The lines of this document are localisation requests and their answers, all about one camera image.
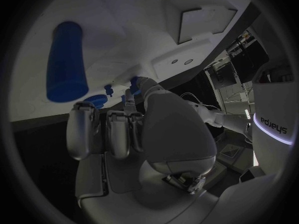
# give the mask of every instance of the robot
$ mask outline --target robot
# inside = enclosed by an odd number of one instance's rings
[[[210,111],[166,91],[153,79],[138,77],[146,113],[137,112],[128,89],[124,111],[107,113],[105,152],[96,148],[98,111],[92,103],[76,103],[67,125],[67,147],[80,160],[75,195],[83,212],[93,223],[205,224],[223,218],[225,209],[241,210],[236,206],[240,198],[254,205],[292,148],[292,107],[273,115],[285,104],[296,105],[285,92],[293,94],[293,80],[275,78],[282,67],[288,67],[286,61],[269,63],[255,75],[259,106],[254,120]],[[265,82],[267,74],[272,80]],[[282,100],[273,103],[273,92],[281,93]],[[220,198],[205,191],[204,175],[217,154],[205,122],[242,133],[259,161],[252,173],[259,169],[261,177],[230,187]]]

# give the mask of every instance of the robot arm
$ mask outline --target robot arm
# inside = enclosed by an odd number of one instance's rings
[[[220,110],[208,110],[202,104],[187,101],[199,114],[201,119],[214,127],[225,127],[246,137],[246,141],[252,142],[252,122],[251,120],[240,118],[235,115],[225,114]]]

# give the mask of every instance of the cable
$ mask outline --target cable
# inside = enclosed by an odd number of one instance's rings
[[[230,112],[227,112],[227,111],[224,111],[220,108],[217,108],[216,106],[212,106],[212,105],[205,105],[203,102],[201,102],[194,94],[190,93],[190,92],[186,92],[186,93],[183,93],[182,95],[180,95],[181,98],[183,98],[184,96],[186,95],[190,95],[190,96],[193,96],[194,98],[196,98],[196,100],[203,106],[210,106],[210,107],[214,107],[216,109],[218,109],[219,111],[223,111],[223,112],[226,112],[226,113],[230,113]]]

